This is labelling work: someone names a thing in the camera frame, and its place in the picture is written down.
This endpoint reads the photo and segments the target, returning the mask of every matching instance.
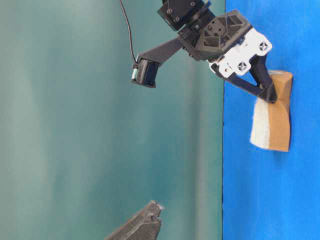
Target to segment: brown sponge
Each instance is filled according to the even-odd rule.
[[[280,70],[269,73],[278,98],[273,104],[259,98],[256,101],[250,141],[263,149],[288,152],[293,75]]]

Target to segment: green backdrop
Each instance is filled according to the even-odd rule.
[[[136,53],[175,36],[160,0],[124,4]],[[154,199],[159,240],[221,240],[223,82],[207,64],[181,51],[143,88],[116,0],[0,6],[1,239],[102,240]]]

